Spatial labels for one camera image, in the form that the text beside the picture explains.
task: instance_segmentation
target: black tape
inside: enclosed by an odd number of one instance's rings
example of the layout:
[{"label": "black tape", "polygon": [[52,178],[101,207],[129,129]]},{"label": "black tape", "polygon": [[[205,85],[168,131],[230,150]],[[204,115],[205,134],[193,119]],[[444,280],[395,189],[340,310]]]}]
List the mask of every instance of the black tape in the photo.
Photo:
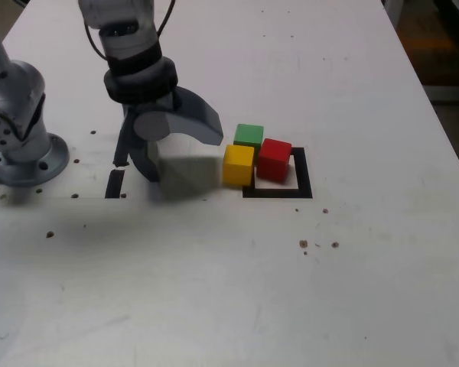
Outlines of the black tape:
[{"label": "black tape", "polygon": [[242,188],[243,197],[255,197],[263,199],[312,199],[311,183],[309,181],[308,164],[304,148],[292,148],[296,167],[297,189],[256,189],[255,175],[252,177],[250,186]]},{"label": "black tape", "polygon": [[107,183],[106,199],[118,199],[121,197],[122,181],[124,180],[124,171],[112,170]]}]

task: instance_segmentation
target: red cube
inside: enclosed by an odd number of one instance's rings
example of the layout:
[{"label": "red cube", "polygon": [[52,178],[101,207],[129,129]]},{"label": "red cube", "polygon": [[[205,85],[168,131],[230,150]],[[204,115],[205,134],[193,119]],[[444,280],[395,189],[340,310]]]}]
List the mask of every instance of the red cube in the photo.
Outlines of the red cube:
[{"label": "red cube", "polygon": [[264,140],[257,162],[257,177],[283,182],[288,173],[292,145],[279,140]]}]

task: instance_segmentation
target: metal base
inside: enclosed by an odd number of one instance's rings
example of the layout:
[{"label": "metal base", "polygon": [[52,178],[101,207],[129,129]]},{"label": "metal base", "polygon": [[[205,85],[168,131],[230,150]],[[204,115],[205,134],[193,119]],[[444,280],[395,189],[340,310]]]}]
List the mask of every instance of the metal base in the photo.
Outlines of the metal base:
[{"label": "metal base", "polygon": [[10,187],[32,187],[56,177],[68,164],[67,143],[54,134],[48,134],[50,150],[40,159],[24,164],[12,164],[0,154],[0,184]]}]

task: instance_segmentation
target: green cube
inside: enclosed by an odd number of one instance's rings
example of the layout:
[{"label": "green cube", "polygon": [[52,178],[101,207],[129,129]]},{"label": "green cube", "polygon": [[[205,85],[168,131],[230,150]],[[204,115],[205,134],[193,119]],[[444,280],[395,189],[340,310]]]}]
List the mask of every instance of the green cube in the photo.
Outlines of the green cube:
[{"label": "green cube", "polygon": [[246,147],[254,147],[254,158],[259,156],[260,147],[263,141],[263,126],[238,124],[236,126],[234,145],[244,145]]}]

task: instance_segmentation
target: black square outline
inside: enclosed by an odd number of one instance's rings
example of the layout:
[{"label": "black square outline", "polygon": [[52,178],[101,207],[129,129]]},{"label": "black square outline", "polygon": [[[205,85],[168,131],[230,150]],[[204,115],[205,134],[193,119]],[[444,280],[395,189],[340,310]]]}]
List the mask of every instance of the black square outline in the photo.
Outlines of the black square outline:
[{"label": "black square outline", "polygon": [[291,155],[294,156],[294,163],[296,166],[296,178],[298,179],[297,189],[256,189],[254,174],[250,186],[242,188],[243,197],[262,199],[312,199],[313,193],[311,192],[304,148],[292,148]]}]

